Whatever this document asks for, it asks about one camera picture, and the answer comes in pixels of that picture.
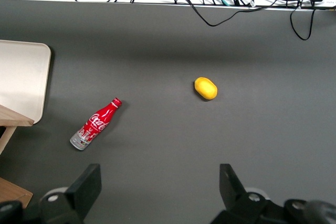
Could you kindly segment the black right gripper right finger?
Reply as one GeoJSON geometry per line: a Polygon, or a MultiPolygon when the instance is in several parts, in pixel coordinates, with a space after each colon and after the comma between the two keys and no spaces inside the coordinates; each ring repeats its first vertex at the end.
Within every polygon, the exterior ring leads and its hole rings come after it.
{"type": "Polygon", "coordinates": [[[219,192],[225,205],[211,223],[257,223],[268,200],[259,193],[248,193],[230,164],[219,166],[219,192]]]}

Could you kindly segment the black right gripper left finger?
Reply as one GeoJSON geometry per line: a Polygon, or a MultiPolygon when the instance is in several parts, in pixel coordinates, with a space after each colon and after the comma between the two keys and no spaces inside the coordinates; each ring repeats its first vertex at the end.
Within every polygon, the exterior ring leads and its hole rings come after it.
{"type": "Polygon", "coordinates": [[[101,190],[101,167],[90,164],[69,187],[53,189],[40,200],[41,222],[84,223],[101,190]]]}

